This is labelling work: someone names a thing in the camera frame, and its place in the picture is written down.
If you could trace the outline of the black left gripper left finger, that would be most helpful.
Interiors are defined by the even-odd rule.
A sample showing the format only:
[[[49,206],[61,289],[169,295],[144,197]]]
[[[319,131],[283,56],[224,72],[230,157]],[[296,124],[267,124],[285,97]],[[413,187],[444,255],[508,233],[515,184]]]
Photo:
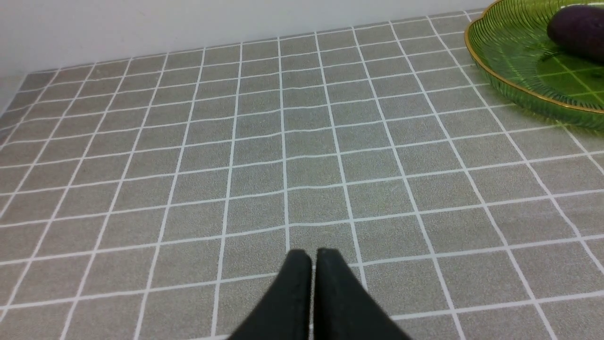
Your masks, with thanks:
[[[311,274],[310,256],[304,250],[290,250],[269,289],[229,338],[306,340]]]

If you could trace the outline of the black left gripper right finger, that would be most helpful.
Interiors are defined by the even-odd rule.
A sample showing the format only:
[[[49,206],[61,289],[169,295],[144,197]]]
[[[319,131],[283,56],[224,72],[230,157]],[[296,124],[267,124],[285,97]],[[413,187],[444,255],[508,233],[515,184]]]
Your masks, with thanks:
[[[336,249],[317,250],[313,324],[315,340],[410,340]]]

